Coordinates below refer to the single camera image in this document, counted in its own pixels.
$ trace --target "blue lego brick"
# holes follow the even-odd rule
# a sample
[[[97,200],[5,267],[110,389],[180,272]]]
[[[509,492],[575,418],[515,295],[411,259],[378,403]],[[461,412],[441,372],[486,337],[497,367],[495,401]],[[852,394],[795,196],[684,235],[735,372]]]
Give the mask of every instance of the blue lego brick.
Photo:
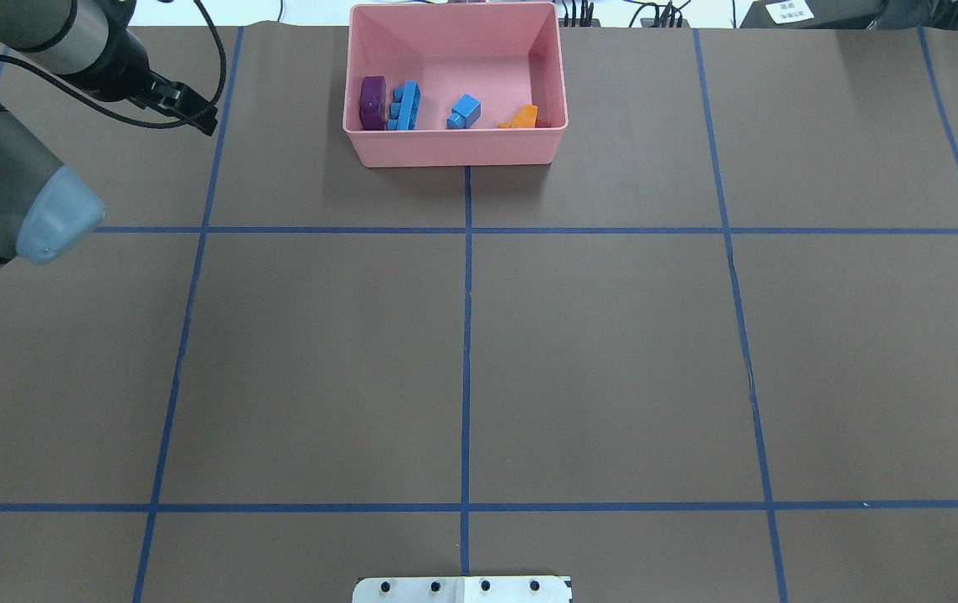
[[[446,126],[451,130],[460,130],[471,127],[482,113],[482,103],[475,96],[463,95],[456,101],[452,113],[446,119]]]
[[[419,115],[420,92],[415,80],[394,88],[394,103],[390,106],[387,130],[414,130],[415,118]]]

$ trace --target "orange toy piece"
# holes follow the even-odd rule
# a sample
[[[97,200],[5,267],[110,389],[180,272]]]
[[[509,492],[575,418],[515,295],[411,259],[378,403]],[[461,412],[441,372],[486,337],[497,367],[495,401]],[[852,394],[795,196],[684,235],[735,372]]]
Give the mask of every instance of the orange toy piece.
[[[512,119],[509,127],[535,127],[535,121],[539,116],[539,107],[524,106],[516,117]]]

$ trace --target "pink plastic box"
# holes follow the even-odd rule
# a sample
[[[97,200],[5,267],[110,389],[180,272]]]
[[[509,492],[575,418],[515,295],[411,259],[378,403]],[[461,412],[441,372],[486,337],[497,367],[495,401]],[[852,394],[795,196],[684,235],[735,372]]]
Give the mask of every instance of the pink plastic box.
[[[365,131],[360,85],[419,81],[415,130]],[[448,130],[463,93],[482,103],[471,129]],[[499,129],[526,104],[540,127]],[[368,168],[518,165],[553,161],[568,126],[557,11],[552,3],[376,4],[353,7],[342,127]]]

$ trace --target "white label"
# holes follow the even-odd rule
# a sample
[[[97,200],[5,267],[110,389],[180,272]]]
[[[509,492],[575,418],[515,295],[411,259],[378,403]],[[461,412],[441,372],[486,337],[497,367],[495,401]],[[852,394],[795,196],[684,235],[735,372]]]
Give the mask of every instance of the white label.
[[[785,0],[783,3],[766,4],[765,10],[770,11],[774,23],[795,23],[813,19],[813,12],[807,5],[807,0]]]

